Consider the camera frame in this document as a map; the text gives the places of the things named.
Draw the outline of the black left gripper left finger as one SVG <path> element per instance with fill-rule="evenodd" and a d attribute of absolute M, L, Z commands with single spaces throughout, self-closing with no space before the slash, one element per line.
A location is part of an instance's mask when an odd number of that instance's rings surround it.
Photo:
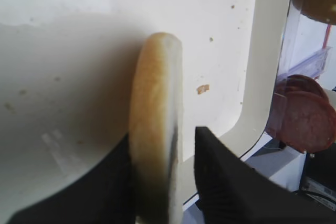
<path fill-rule="evenodd" d="M 128 136 L 80 179 L 16 212 L 9 223 L 135 223 Z"/>

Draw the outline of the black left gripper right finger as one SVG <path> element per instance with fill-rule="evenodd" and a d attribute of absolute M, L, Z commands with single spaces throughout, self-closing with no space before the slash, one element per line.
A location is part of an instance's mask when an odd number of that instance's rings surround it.
<path fill-rule="evenodd" d="M 335 213 L 257 173 L 207 127 L 195 129 L 194 177 L 205 223 L 335 223 Z"/>

